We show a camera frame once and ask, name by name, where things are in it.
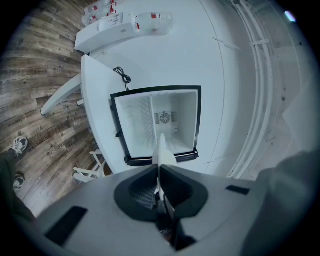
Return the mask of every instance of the black power cord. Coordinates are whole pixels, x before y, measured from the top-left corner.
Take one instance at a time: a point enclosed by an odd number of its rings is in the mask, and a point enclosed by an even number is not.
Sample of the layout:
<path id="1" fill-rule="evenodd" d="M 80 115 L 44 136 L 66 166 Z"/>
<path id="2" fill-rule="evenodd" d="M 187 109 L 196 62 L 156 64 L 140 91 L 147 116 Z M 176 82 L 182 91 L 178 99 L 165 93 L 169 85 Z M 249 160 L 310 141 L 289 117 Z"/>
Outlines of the black power cord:
<path id="1" fill-rule="evenodd" d="M 127 88 L 127 84 L 129 84 L 131 82 L 131 77 L 126 75 L 124 72 L 124 69 L 120 66 L 117 66 L 113 69 L 114 72 L 118 73 L 120 76 L 122 76 L 122 80 L 124 82 L 124 86 L 125 86 L 125 90 L 129 91 L 129 89 Z"/>

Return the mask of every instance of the white table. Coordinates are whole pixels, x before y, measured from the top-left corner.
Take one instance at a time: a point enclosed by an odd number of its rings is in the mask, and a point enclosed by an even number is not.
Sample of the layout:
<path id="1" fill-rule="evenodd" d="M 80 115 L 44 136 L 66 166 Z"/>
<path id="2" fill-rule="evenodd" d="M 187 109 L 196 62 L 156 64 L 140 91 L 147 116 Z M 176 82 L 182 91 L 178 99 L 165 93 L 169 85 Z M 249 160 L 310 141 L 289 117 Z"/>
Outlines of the white table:
<path id="1" fill-rule="evenodd" d="M 125 7 L 134 14 L 155 10 L 172 12 L 175 20 L 173 30 L 165 36 L 142 36 L 102 47 L 93 51 L 91 57 L 110 69 L 122 67 L 132 79 L 131 89 L 170 85 L 202 86 L 197 143 L 199 158 L 179 165 L 205 173 L 218 138 L 224 104 L 223 64 L 208 15 L 201 3 L 194 0 L 148 1 L 141 5 L 136 1 L 128 1 Z M 190 18 L 195 14 L 196 23 Z M 121 161 L 121 164 L 118 161 L 112 164 L 115 172 L 130 168 L 122 156 Z"/>
<path id="2" fill-rule="evenodd" d="M 93 135 L 113 173 L 132 169 L 110 109 L 110 94 L 124 91 L 122 78 L 112 71 L 122 67 L 132 79 L 131 89 L 170 85 L 202 86 L 199 158 L 181 167 L 205 173 L 216 144 L 224 106 L 224 71 L 219 43 L 199 1 L 127 1 L 123 8 L 134 14 L 172 12 L 173 30 L 165 36 L 143 36 L 97 49 L 82 57 L 81 91 Z M 73 90 L 80 84 L 70 85 Z"/>

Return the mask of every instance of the white pipe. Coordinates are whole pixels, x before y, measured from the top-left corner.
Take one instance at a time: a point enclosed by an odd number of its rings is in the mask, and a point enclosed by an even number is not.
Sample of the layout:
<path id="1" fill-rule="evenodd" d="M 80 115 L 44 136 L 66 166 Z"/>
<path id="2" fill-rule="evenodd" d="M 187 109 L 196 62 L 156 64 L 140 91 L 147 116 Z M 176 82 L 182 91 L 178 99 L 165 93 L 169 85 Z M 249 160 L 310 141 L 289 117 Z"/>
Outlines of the white pipe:
<path id="1" fill-rule="evenodd" d="M 241 6 L 239 4 L 236 4 L 235 7 L 237 8 L 237 10 L 239 11 L 240 15 L 242 16 L 242 18 L 244 19 L 244 22 L 247 24 L 248 30 L 252 36 L 252 40 L 254 42 L 257 41 L 256 35 L 254 34 L 254 30 L 249 22 L 249 20 L 247 19 L 244 11 L 242 10 Z M 238 168 L 242 165 L 242 163 L 245 161 L 245 159 L 247 158 L 247 155 L 250 154 L 250 150 L 253 146 L 253 143 L 255 141 L 256 138 L 256 134 L 258 133 L 258 128 L 259 128 L 259 124 L 261 123 L 261 119 L 262 119 L 262 111 L 263 111 L 263 101 L 264 101 L 264 87 L 265 87 L 265 76 L 264 76 L 264 70 L 263 70 L 263 64 L 262 64 L 262 57 L 261 57 L 261 53 L 259 51 L 259 46 L 254 46 L 256 54 L 257 54 L 257 62 L 258 62 L 258 67 L 259 67 L 259 73 L 260 73 L 260 79 L 259 79 L 259 84 L 260 84 L 260 94 L 259 94 L 259 102 L 258 102 L 258 110 L 257 110 L 257 118 L 256 121 L 251 122 L 251 126 L 249 129 L 249 134 L 250 134 L 250 130 L 252 130 L 252 135 L 248 140 L 247 146 L 243 147 L 243 150 L 241 151 L 235 165 L 232 168 L 231 173 L 229 174 L 230 177 L 234 177 L 235 175 L 238 175 Z"/>
<path id="2" fill-rule="evenodd" d="M 250 9 L 248 8 L 248 6 L 246 5 L 246 2 L 244 2 L 243 0 L 240 0 L 241 5 L 243 6 L 243 8 L 245 9 L 245 11 L 247 12 L 247 14 L 249 15 L 250 19 L 253 22 L 253 25 L 255 26 L 259 37 L 261 37 L 262 40 L 264 40 L 264 35 L 262 33 L 261 28 L 259 27 L 256 18 L 254 17 L 253 13 L 250 11 Z M 266 104 L 266 110 L 265 110 L 265 114 L 264 114 L 264 119 L 263 119 L 263 123 L 262 123 L 262 127 L 260 129 L 260 133 L 259 136 L 257 138 L 257 141 L 254 145 L 254 148 L 248 158 L 248 160 L 246 161 L 245 165 L 242 167 L 242 169 L 236 174 L 236 178 L 240 178 L 242 176 L 242 174 L 247 170 L 248 166 L 251 164 L 251 162 L 253 161 L 254 157 L 256 156 L 256 153 L 261 145 L 262 140 L 265 137 L 266 134 L 266 130 L 267 130 L 267 126 L 269 124 L 269 120 L 270 120 L 270 114 L 271 114 L 271 107 L 272 107 L 272 100 L 273 100 L 273 71 L 272 71 L 272 64 L 271 64 L 271 58 L 270 58 L 270 54 L 269 54 L 269 49 L 267 47 L 267 45 L 264 43 L 262 45 L 263 47 L 263 51 L 264 51 L 264 55 L 266 58 L 266 66 L 267 66 L 267 79 L 268 79 L 268 95 L 267 95 L 267 104 Z"/>
<path id="3" fill-rule="evenodd" d="M 251 41 L 251 43 L 254 41 L 253 40 L 253 36 L 251 35 L 251 33 L 250 33 L 250 31 L 249 31 L 249 29 L 248 29 L 248 26 L 250 26 L 250 24 L 248 25 L 246 22 L 245 22 L 245 20 L 244 20 L 244 18 L 243 18 L 243 16 L 242 16 L 242 14 L 243 14 L 243 12 L 239 12 L 239 10 L 238 10 L 238 7 L 235 5 L 235 4 L 233 4 L 233 7 L 236 9 L 236 11 L 238 12 L 238 14 L 239 14 L 239 16 L 240 16 L 240 18 L 241 18 L 241 20 L 242 20 L 242 22 L 243 22 L 243 24 L 244 24 L 244 27 L 245 27 L 245 29 L 246 29 L 246 32 L 247 32 L 247 34 L 248 34 L 248 37 L 249 37 L 249 40 Z M 254 125 L 255 125 L 255 123 L 256 123 L 256 115 L 257 115 L 257 106 L 258 106 L 258 104 L 259 104 L 259 92 L 260 92 L 260 89 L 259 89 L 259 68 L 258 68 L 258 60 L 257 60 L 257 52 L 256 52 L 256 50 L 255 50 L 255 47 L 254 46 L 251 46 L 251 48 L 252 48 L 252 53 L 253 53 L 253 58 L 254 58 L 254 67 L 255 67 L 255 100 L 254 100 L 254 107 L 253 107 L 253 114 L 252 114 L 252 120 L 251 120 L 251 124 L 250 124 L 250 128 L 249 128 L 249 132 L 248 132 L 248 135 L 247 135 L 247 138 L 245 139 L 245 142 L 244 142 L 244 145 L 243 145 L 243 147 L 242 147 L 242 150 L 241 150 L 241 152 L 240 152 L 240 154 L 239 154 L 239 156 L 238 156 L 238 158 L 237 158 L 237 160 L 236 160 L 236 162 L 235 162 L 235 164 L 233 165 L 233 167 L 232 167 L 232 169 L 231 169 L 231 172 L 229 173 L 229 176 L 230 177 L 232 177 L 233 175 L 232 175 L 232 173 L 234 172 L 234 170 L 237 168 L 237 164 L 238 164 L 238 162 L 240 161 L 240 159 L 241 159 L 241 157 L 242 157 L 242 155 L 244 154 L 244 151 L 245 151 L 245 148 L 247 147 L 247 145 L 248 145 L 248 143 L 249 143 L 249 141 L 250 141 L 250 138 L 251 138 L 251 133 L 252 133 L 252 130 L 253 130 L 253 127 L 254 127 Z"/>
<path id="4" fill-rule="evenodd" d="M 273 97 L 274 97 L 276 91 L 278 90 L 276 87 L 273 86 L 273 83 L 274 83 L 273 81 L 275 80 L 275 78 L 274 78 L 274 75 L 275 75 L 274 71 L 279 71 L 279 70 L 278 70 L 279 67 L 274 67 L 274 66 L 278 66 L 278 62 L 277 62 L 277 61 L 274 61 L 274 60 L 272 59 L 272 56 L 275 56 L 275 54 L 273 53 L 273 50 L 274 50 L 275 47 L 274 47 L 274 45 L 273 45 L 273 42 L 272 42 L 271 40 L 269 40 L 269 39 L 271 38 L 271 36 L 270 36 L 270 34 L 269 34 L 269 31 L 266 30 L 266 29 L 264 29 L 263 24 L 262 24 L 262 20 L 261 20 L 259 14 L 257 13 L 257 11 L 255 11 L 255 16 L 256 16 L 256 21 L 257 21 L 258 25 L 260 26 L 260 28 L 261 28 L 261 30 L 262 30 L 262 32 L 263 32 L 264 37 L 267 38 L 266 41 L 268 41 L 268 45 L 269 45 L 268 50 L 270 51 L 271 64 L 272 64 L 272 67 L 271 67 L 271 70 L 272 70 L 272 73 L 273 73 L 273 75 L 272 75 L 272 88 L 273 88 L 273 90 L 274 90 L 274 91 L 273 91 Z M 281 78 L 278 77 L 278 78 L 276 78 L 276 79 L 279 80 L 278 84 L 281 84 Z M 274 127 L 274 126 L 275 126 L 276 120 L 277 120 L 276 116 L 278 115 L 278 111 L 279 111 L 278 104 L 276 104 L 275 106 L 274 106 L 274 104 L 272 104 L 273 116 L 270 117 L 270 127 Z"/>

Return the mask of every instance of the fridge fan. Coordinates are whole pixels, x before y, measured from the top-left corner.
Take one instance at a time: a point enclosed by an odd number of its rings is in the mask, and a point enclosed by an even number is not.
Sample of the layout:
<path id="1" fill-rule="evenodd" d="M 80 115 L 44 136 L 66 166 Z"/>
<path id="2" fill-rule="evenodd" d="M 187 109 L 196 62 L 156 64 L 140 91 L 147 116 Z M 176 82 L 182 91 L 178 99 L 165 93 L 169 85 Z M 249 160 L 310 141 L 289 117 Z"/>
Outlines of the fridge fan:
<path id="1" fill-rule="evenodd" d="M 168 114 L 168 113 L 163 113 L 161 116 L 160 116 L 160 121 L 164 124 L 167 124 L 169 123 L 171 120 L 171 116 Z"/>

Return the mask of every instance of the white chair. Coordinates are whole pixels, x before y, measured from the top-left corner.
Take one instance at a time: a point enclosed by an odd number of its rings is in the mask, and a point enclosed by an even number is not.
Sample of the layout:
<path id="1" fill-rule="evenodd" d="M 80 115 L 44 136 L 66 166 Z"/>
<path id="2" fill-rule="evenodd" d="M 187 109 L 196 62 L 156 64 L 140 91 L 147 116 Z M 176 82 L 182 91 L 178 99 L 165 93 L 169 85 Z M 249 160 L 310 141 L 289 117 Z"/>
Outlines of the white chair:
<path id="1" fill-rule="evenodd" d="M 76 171 L 73 177 L 80 182 L 87 183 L 89 181 L 105 177 L 104 167 L 106 164 L 106 160 L 103 160 L 103 163 L 101 163 L 97 157 L 97 155 L 102 155 L 101 151 L 97 149 L 96 151 L 90 152 L 90 154 L 93 155 L 94 159 L 96 160 L 96 165 L 92 170 L 86 170 L 86 169 L 81 169 L 77 167 L 73 168 Z"/>

